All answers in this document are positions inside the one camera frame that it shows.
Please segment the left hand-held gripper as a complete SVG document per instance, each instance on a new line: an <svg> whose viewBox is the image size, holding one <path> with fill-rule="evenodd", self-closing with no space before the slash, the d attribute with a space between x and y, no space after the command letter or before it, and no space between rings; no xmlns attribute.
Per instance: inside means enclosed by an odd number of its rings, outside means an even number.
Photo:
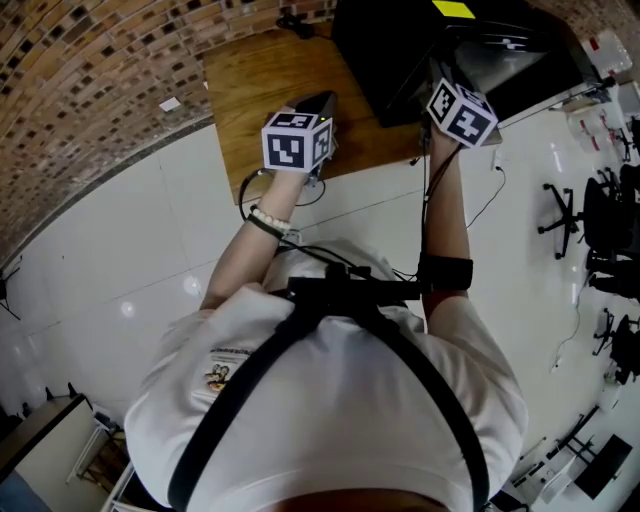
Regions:
<svg viewBox="0 0 640 512"><path fill-rule="evenodd" d="M335 151L336 105L337 93L332 90L298 96L282 105L261 130L264 167L302 173L306 183L314 185Z"/></svg>

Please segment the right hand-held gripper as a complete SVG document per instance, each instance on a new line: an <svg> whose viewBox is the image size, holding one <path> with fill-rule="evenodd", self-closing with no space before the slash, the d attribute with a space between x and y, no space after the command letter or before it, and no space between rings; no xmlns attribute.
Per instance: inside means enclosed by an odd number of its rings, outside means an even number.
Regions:
<svg viewBox="0 0 640 512"><path fill-rule="evenodd" d="M484 94L446 78L435 87L426 112L442 133L469 148L481 146L498 125Z"/></svg>

